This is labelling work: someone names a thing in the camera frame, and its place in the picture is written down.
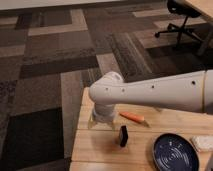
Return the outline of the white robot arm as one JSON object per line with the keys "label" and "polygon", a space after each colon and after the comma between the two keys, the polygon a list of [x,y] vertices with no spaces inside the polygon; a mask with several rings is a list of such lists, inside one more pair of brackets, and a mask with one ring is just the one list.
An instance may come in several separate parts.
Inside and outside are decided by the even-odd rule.
{"label": "white robot arm", "polygon": [[130,83],[125,82],[119,73],[111,71],[94,82],[88,94],[94,103],[89,129],[98,123],[106,123],[114,129],[117,104],[213,114],[213,70]]}

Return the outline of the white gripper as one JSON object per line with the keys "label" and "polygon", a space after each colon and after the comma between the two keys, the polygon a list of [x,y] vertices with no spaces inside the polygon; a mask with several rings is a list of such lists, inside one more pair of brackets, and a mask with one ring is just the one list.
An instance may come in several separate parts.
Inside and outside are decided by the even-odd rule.
{"label": "white gripper", "polygon": [[95,104],[88,120],[88,129],[92,129],[95,126],[95,122],[107,123],[107,125],[114,131],[115,125],[113,120],[115,118],[115,106]]}

